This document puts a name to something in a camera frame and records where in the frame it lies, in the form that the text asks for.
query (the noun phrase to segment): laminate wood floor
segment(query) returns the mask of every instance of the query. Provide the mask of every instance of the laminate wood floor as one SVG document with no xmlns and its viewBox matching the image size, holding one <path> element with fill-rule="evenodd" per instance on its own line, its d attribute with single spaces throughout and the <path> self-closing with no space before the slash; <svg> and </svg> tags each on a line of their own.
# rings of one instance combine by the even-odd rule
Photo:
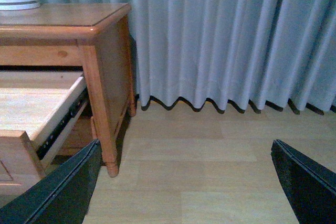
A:
<svg viewBox="0 0 336 224">
<path fill-rule="evenodd" d="M 83 223 L 298 223 L 271 160 L 274 139 L 336 172 L 333 112 L 151 102 L 132 118 L 118 177 L 101 169 Z"/>
</svg>

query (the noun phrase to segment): wooden dresser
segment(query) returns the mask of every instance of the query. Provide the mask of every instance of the wooden dresser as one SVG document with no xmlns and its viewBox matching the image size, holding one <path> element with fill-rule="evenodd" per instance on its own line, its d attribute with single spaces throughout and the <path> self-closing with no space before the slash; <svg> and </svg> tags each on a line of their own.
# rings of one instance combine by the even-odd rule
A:
<svg viewBox="0 0 336 224">
<path fill-rule="evenodd" d="M 130 9 L 129 4 L 45 4 L 36 9 L 0 12 L 3 69 L 13 66 L 82 68 L 92 108 L 93 132 L 101 142 L 103 161 L 111 177 L 118 174 L 115 139 L 125 112 L 128 109 L 131 116 L 135 115 L 127 18 Z M 45 72 L 30 74 L 36 75 L 33 79 L 48 76 Z M 57 83 L 58 78 L 62 82 L 67 77 L 61 74 L 53 78 Z M 15 181 L 16 177 L 20 180 L 32 176 L 31 172 L 24 174 L 22 169 L 13 172 L 10 162 L 16 159 L 4 156 L 10 152 L 14 138 L 20 139 L 28 150 L 37 177 L 44 176 L 40 171 L 43 167 L 34 156 L 38 144 L 27 148 L 30 143 L 25 131 L 0 127 L 0 145 L 1 141 L 7 141 L 7 145 L 0 147 L 0 185 L 19 185 L 23 182 Z"/>
</svg>

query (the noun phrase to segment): drawer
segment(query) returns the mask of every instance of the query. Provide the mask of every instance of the drawer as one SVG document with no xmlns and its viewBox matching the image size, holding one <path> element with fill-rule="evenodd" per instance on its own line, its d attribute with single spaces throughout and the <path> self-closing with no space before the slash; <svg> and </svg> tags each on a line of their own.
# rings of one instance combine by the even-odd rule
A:
<svg viewBox="0 0 336 224">
<path fill-rule="evenodd" d="M 85 79 L 79 71 L 0 71 L 0 130 L 26 131 L 35 151 L 44 153 L 39 157 L 45 168 L 88 103 L 85 90 Z M 65 117 L 77 107 L 79 97 L 82 102 L 76 116 Z M 55 131 L 62 121 L 66 126 Z M 46 142 L 50 148 L 44 148 Z"/>
<path fill-rule="evenodd" d="M 76 40 L 2 39 L 0 65 L 82 66 Z"/>
</svg>

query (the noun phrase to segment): light blue curtain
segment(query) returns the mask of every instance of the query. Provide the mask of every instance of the light blue curtain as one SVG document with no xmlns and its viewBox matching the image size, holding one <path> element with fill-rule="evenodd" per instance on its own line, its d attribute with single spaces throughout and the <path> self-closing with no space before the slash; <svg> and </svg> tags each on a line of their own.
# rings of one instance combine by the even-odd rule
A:
<svg viewBox="0 0 336 224">
<path fill-rule="evenodd" d="M 222 110 L 266 101 L 299 110 L 336 105 L 336 0 L 42 0 L 130 2 L 137 91 Z"/>
</svg>

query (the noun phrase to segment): wooden table leg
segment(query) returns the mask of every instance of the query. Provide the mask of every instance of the wooden table leg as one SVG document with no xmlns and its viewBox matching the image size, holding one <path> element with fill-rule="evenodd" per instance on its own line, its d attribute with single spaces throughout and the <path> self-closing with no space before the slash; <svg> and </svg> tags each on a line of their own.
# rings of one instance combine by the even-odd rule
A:
<svg viewBox="0 0 336 224">
<path fill-rule="evenodd" d="M 79 49 L 83 56 L 83 69 L 87 83 L 89 98 L 91 102 L 92 114 L 94 118 L 94 128 L 101 143 L 102 158 L 107 166 L 110 177 L 118 175 L 117 148 L 114 132 L 111 128 L 108 112 L 108 102 L 101 74 L 101 62 L 98 60 L 95 46 L 85 45 L 86 41 L 81 41 Z"/>
</svg>

